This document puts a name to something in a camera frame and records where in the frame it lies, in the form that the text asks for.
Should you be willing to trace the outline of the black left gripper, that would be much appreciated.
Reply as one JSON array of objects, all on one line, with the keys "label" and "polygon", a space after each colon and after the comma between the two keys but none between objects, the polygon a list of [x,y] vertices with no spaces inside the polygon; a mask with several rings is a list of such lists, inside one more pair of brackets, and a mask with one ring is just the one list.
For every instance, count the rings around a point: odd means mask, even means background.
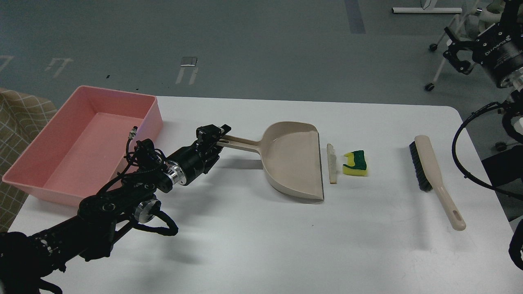
[{"label": "black left gripper", "polygon": [[181,185],[187,186],[202,174],[207,174],[220,158],[223,147],[217,143],[230,132],[227,124],[204,125],[196,129],[196,145],[181,147],[166,158],[183,172]]}]

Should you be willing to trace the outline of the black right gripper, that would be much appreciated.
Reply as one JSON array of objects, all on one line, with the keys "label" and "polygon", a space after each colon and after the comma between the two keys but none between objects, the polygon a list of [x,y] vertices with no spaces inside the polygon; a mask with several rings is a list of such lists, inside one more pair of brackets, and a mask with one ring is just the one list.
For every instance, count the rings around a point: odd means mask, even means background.
[{"label": "black right gripper", "polygon": [[[449,28],[444,32],[450,44],[443,57],[459,73],[469,75],[475,65],[482,69],[499,89],[512,86],[509,76],[522,68],[522,24],[518,22],[522,0],[503,0],[505,3],[498,24],[491,25],[475,40],[462,41]],[[472,60],[459,58],[460,51],[471,52]]]}]

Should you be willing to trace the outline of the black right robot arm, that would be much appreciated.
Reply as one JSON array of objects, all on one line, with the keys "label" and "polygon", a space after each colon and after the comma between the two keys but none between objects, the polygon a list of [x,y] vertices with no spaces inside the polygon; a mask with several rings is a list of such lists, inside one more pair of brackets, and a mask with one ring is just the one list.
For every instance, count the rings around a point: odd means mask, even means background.
[{"label": "black right robot arm", "polygon": [[[522,179],[522,134],[518,132],[512,120],[522,116],[522,23],[518,21],[521,0],[506,0],[501,18],[495,24],[479,34],[473,41],[459,41],[450,28],[445,28],[451,43],[443,57],[460,73],[467,74],[471,63],[458,58],[458,52],[471,51],[472,61],[484,69],[499,89],[512,87],[510,99],[504,102],[492,102],[473,112],[457,130],[451,153],[456,167],[464,177],[472,182],[521,200],[522,195],[501,189],[502,185],[515,179]],[[495,156],[483,160],[482,164],[489,177],[486,183],[470,173],[459,161],[456,154],[456,142],[469,123],[490,111],[503,111],[502,126],[518,145]]]}]

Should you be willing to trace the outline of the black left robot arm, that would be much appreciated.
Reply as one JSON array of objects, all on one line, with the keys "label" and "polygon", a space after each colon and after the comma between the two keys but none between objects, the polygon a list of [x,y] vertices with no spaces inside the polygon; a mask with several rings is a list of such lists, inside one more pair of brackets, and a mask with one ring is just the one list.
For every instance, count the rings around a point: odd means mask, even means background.
[{"label": "black left robot arm", "polygon": [[80,256],[86,262],[110,257],[114,244],[131,229],[175,236],[178,226],[161,210],[155,193],[169,192],[176,184],[187,186],[207,174],[220,158],[219,141],[229,125],[205,125],[196,129],[196,140],[170,156],[150,139],[130,143],[127,165],[114,179],[80,202],[77,215],[49,229],[26,236],[21,232],[1,234],[2,294],[61,294],[62,289],[43,278]]}]

